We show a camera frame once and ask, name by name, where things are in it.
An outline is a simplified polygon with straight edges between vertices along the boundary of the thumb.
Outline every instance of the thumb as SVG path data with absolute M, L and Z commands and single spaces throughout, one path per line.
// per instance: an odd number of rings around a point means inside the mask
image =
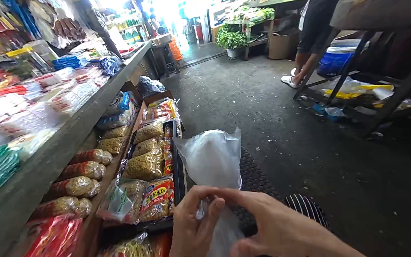
M 218 221 L 218 217 L 220 217 L 220 212 L 224 206 L 225 199 L 223 198 L 216 198 L 210 203 L 207 216 L 201 222 L 201 225 L 198 229 L 199 234 L 201 234 L 205 238 L 210 237 L 210 239 L 212 239 L 213 230 L 215 228 L 216 222 Z
M 255 257 L 264 254 L 264 249 L 251 237 L 238 240 L 230 250 L 231 257 Z

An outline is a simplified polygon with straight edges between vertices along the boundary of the packaged snack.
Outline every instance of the packaged snack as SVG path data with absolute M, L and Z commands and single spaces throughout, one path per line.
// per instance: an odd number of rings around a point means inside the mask
M 104 151 L 102 149 L 93 149 L 83 153 L 75 154 L 74 157 L 72 157 L 71 161 L 69 161 L 69 165 L 86 161 L 102 162 L 103 156 Z
M 34 212 L 31 214 L 30 219 L 44 219 L 57 215 L 76 213 L 78 203 L 79 202 L 76 197 L 60 197 L 53 201 L 42 203 L 37 206 Z
M 95 179 L 92 179 L 91 181 L 93 182 L 93 187 L 85 194 L 78 196 L 78 198 L 92 198 L 93 196 L 101 192 L 101 182 L 98 182 Z
M 172 244 L 172 232 L 164 232 L 150 238 L 150 245 L 153 249 L 153 257 L 169 257 Z
M 8 257 L 70 256 L 82 223 L 71 214 L 29 221 Z
M 128 130 L 129 126 L 121 126 L 118 128 L 111 129 L 102 135 L 102 139 L 108 138 L 118 138 L 124 137 L 126 135 L 126 131 Z
M 152 249 L 147 235 L 144 232 L 129 241 L 118 243 L 100 252 L 98 257 L 151 257 Z
M 137 178 L 150 181 L 159 178 L 163 175 L 163 168 L 161 162 L 163 161 L 163 154 L 161 149 L 148 152 L 138 157 L 128 160 L 124 178 Z
M 57 181 L 85 176 L 87 178 L 101 179 L 104 175 L 102 168 L 98 169 L 99 163 L 96 161 L 86 161 L 66 166 L 61 172 Z
M 82 198 L 78 200 L 78 208 L 76 210 L 79 218 L 86 218 L 91 212 L 91 201 L 87 198 Z
M 145 126 L 136 132 L 134 143 L 138 144 L 150 138 L 160 137 L 163 135 L 163 123 L 156 122 L 151 125 Z
M 102 156 L 102 164 L 105 166 L 109 165 L 112 162 L 112 154 L 109 153 L 108 151 L 104 151 L 104 154 Z
M 112 180 L 96 215 L 103 219 L 137 224 L 143 193 L 147 185 L 148 182 L 139 179 Z
M 90 178 L 79 176 L 53 183 L 47 195 L 50 197 L 80 196 L 93 188 Z
M 172 175 L 151 181 L 145 188 L 139 213 L 141 222 L 168 217 L 174 211 L 174 179 Z
M 148 107 L 144 110 L 142 120 L 145 121 L 150 119 L 156 119 L 167 115 L 169 115 L 171 118 L 175 118 L 176 116 L 174 105 L 174 100 L 168 99 L 167 101 L 161 102 L 157 106 Z
M 138 157 L 148 152 L 154 151 L 159 148 L 159 142 L 156 138 L 150 138 L 136 144 L 132 157 Z
M 124 137 L 109 138 L 99 141 L 98 148 L 108 151 L 111 154 L 118 154 L 122 148 Z

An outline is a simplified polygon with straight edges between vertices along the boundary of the person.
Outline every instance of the person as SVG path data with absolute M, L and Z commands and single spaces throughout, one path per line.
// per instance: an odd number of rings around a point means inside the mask
M 199 221 L 199 201 L 215 198 L 207 216 Z M 209 186 L 193 186 L 174 209 L 174 228 L 170 257 L 205 257 L 214 227 L 226 203 L 246 208 L 256 219 L 256 235 L 240 239 L 230 249 L 231 257 L 325 256 L 363 257 L 313 219 L 285 206 L 265 194 Z
M 297 88 L 315 65 L 315 58 L 326 43 L 333 28 L 329 22 L 334 14 L 338 0 L 309 0 L 301 12 L 299 21 L 299 44 L 296 53 L 296 67 L 291 75 L 283 76 L 281 81 Z

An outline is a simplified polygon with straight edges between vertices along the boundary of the leg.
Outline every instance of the leg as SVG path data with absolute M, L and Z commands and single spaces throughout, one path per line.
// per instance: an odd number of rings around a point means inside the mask
M 331 230 L 328 219 L 323 213 L 321 207 L 316 205 L 310 198 L 302 196 L 300 194 L 292 194 L 285 197 L 282 202 L 290 207 L 291 209 L 297 211 L 298 213 L 307 216 L 316 222 L 320 223 L 323 227 Z

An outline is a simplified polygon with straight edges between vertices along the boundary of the black rubber mat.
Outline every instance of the black rubber mat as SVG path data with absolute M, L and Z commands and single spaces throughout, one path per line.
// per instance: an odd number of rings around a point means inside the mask
M 262 173 L 259 166 L 245 148 L 241 149 L 240 157 L 240 174 L 242 176 L 242 189 L 244 191 L 263 192 L 273 196 L 278 201 L 281 197 L 274 186 L 269 182 Z M 246 237 L 256 234 L 258 231 L 256 221 L 246 209 L 240 206 L 233 206 L 232 212 L 239 218 L 239 227 Z

